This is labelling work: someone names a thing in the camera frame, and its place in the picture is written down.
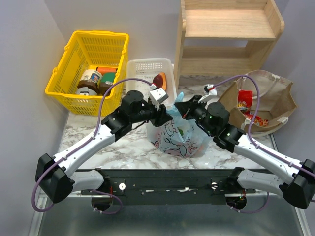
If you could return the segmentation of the light blue plastic bag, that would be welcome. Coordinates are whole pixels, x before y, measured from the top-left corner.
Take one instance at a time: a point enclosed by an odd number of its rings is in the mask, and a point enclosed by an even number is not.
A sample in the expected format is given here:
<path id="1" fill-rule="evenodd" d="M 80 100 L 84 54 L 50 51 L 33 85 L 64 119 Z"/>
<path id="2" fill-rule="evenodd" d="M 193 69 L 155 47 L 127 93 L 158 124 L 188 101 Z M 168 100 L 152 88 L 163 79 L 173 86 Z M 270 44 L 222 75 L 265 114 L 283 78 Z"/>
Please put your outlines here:
<path id="1" fill-rule="evenodd" d="M 184 120 L 175 105 L 167 109 L 172 120 L 160 127 L 154 127 L 150 122 L 146 125 L 148 140 L 161 152 L 192 157 L 203 155 L 211 141 L 195 123 L 194 120 Z"/>

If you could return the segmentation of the brown burlap tote bag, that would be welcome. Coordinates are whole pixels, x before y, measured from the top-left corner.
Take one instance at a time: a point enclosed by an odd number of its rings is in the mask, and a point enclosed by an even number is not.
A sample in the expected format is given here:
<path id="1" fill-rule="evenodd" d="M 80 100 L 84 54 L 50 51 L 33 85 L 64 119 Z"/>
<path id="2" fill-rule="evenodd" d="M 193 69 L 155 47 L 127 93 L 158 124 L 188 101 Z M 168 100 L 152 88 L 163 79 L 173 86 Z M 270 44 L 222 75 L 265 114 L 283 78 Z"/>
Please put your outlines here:
<path id="1" fill-rule="evenodd" d="M 260 127 L 253 123 L 251 135 L 259 137 L 271 134 L 282 128 L 289 116 L 297 108 L 292 98 L 291 87 L 293 82 L 281 76 L 264 70 L 256 70 L 247 73 L 246 77 L 239 77 L 223 93 L 219 102 L 230 112 L 229 122 L 248 132 L 250 120 L 237 108 L 238 91 L 251 90 L 253 92 L 252 106 L 248 113 L 269 120 L 266 127 Z"/>

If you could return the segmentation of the red assorted candy bag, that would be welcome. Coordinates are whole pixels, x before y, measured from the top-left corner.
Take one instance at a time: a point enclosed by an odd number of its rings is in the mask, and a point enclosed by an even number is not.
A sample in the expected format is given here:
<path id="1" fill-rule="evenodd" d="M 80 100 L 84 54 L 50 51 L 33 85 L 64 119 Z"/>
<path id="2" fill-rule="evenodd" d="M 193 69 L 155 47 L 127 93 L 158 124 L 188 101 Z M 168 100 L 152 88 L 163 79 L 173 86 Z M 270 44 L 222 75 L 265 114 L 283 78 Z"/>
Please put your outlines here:
<path id="1" fill-rule="evenodd" d="M 246 113 L 246 114 L 244 114 L 244 116 L 245 116 L 246 118 L 248 118 L 249 120 L 252 120 L 252 118 L 253 118 L 253 114 L 251 114 L 251 113 Z M 269 120 L 267 120 L 267 119 L 262 119 L 261 117 L 256 116 L 256 117 L 254 118 L 253 123 L 254 123 L 255 125 L 257 125 L 257 126 L 260 126 L 260 127 L 266 127 L 266 126 L 269 124 Z"/>

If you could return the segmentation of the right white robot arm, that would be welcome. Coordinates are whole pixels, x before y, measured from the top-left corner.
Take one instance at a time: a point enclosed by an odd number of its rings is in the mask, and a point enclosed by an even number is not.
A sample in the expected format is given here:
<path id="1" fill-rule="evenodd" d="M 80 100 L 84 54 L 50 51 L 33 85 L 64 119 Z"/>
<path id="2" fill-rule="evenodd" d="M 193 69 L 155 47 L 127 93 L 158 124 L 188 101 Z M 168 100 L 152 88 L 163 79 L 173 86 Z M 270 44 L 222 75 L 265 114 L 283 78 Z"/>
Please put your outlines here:
<path id="1" fill-rule="evenodd" d="M 230 113 L 220 102 L 200 103 L 201 96 L 186 102 L 176 102 L 183 119 L 194 120 L 220 148 L 246 157 L 269 174 L 254 174 L 241 170 L 235 181 L 244 189 L 259 189 L 275 193 L 291 205 L 307 209 L 315 195 L 315 163 L 283 155 L 252 138 L 249 133 L 229 123 Z"/>

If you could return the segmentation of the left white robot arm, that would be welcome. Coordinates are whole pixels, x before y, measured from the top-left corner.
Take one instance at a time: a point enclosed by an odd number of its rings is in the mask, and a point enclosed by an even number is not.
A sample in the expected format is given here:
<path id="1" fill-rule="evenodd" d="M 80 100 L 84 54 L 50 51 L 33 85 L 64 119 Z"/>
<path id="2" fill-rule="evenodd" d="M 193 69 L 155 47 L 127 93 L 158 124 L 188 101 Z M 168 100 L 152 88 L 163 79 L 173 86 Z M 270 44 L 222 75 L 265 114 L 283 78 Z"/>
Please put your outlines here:
<path id="1" fill-rule="evenodd" d="M 121 105 L 107 115 L 94 131 L 68 149 L 50 156 L 42 155 L 37 163 L 35 181 L 53 203 L 64 200 L 71 192 L 97 190 L 105 177 L 100 171 L 78 173 L 77 169 L 99 150 L 113 144 L 132 130 L 139 122 L 150 122 L 160 127 L 170 121 L 163 102 L 168 98 L 165 90 L 150 91 L 148 101 L 143 94 L 130 90 Z"/>

